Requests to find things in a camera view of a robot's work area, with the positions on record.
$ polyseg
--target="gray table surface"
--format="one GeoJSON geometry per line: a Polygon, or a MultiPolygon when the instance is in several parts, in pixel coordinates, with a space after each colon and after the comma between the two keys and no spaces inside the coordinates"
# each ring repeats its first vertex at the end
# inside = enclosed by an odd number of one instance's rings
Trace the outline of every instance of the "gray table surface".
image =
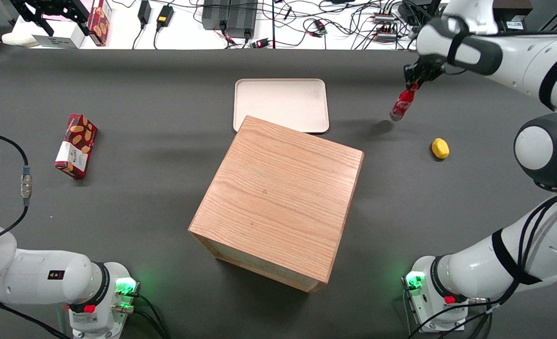
{"type": "MultiPolygon", "coordinates": [[[[386,119],[403,89],[387,51],[50,51],[0,45],[0,133],[32,164],[22,249],[124,264],[175,339],[406,337],[401,275],[420,256],[459,251],[547,196],[513,157],[518,128],[548,113],[477,75],[425,85],[404,120],[386,119]],[[330,131],[365,159],[328,287],[311,295],[215,260],[186,229],[235,133],[235,82],[323,79],[330,131]],[[54,168],[70,113],[100,128],[86,180],[54,168]],[[451,156],[434,161],[442,137],[451,156]]],[[[264,105],[279,105],[269,95],[264,105]]],[[[1,144],[0,225],[20,214],[20,157],[1,144]]],[[[56,307],[17,307],[50,324],[56,307]]],[[[454,339],[468,335],[457,333],[454,339]]],[[[0,311],[0,338],[48,338],[0,311]]],[[[125,339],[155,338],[132,317],[125,339]]],[[[433,338],[432,335],[419,335],[433,338]]],[[[490,338],[557,338],[557,283],[514,296],[490,338]]]]}

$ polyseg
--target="red bottle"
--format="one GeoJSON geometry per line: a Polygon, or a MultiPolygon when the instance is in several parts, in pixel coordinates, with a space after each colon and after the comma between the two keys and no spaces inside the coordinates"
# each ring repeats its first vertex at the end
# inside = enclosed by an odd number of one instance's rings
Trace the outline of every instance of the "red bottle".
{"type": "Polygon", "coordinates": [[[398,101],[395,102],[390,112],[391,120],[400,121],[404,117],[404,113],[406,113],[406,110],[408,110],[408,107],[412,105],[412,101],[415,99],[415,92],[417,89],[419,89],[419,85],[413,84],[410,89],[406,89],[400,93],[398,101]]]}

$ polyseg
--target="yellow sponge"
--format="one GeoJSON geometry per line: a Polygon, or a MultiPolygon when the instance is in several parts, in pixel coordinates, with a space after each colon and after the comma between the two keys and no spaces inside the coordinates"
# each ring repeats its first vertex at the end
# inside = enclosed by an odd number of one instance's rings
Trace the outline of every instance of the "yellow sponge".
{"type": "Polygon", "coordinates": [[[438,159],[446,159],[451,151],[448,148],[448,144],[443,139],[436,139],[431,144],[431,150],[438,159]]]}

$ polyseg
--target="white tray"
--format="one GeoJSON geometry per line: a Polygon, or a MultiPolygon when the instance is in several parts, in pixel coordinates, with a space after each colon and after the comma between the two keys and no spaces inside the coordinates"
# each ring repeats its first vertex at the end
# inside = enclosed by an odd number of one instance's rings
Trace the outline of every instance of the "white tray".
{"type": "Polygon", "coordinates": [[[233,128],[251,115],[304,133],[328,130],[327,91],[320,79],[241,79],[233,128]]]}

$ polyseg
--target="wooden box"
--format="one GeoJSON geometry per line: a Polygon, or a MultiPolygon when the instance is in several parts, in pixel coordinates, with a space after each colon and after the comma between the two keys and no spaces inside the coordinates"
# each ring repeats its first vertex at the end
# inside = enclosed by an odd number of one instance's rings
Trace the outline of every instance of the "wooden box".
{"type": "Polygon", "coordinates": [[[363,152],[247,116],[188,231],[305,292],[328,283],[363,152]]]}

